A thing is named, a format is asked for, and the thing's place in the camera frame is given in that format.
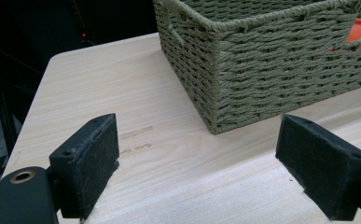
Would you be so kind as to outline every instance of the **black clamp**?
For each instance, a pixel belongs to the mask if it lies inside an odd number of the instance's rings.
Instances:
[[[307,119],[283,115],[276,158],[332,220],[361,208],[361,150]]]
[[[87,219],[118,168],[115,114],[90,120],[50,156],[50,167],[27,167],[0,181],[0,223]]]

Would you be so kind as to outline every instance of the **wood grain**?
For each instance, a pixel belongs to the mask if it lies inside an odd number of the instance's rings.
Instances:
[[[274,157],[280,117],[210,134],[157,34],[52,58],[5,174],[48,167],[53,150],[107,113],[118,118],[120,166],[87,223],[330,223]],[[361,148],[361,89],[290,114]]]

